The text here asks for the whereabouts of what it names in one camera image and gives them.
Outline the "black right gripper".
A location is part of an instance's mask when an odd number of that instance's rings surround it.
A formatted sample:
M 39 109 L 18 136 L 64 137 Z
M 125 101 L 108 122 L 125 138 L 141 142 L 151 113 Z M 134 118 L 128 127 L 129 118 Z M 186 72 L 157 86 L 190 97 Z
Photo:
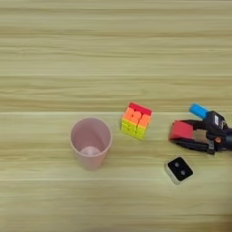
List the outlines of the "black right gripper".
M 214 155 L 216 152 L 232 150 L 232 128 L 223 129 L 208 127 L 205 121 L 181 120 L 174 121 L 173 127 L 182 130 L 207 130 L 206 137 L 208 143 L 198 142 L 190 139 L 171 139 L 171 141 L 180 147 L 207 152 Z

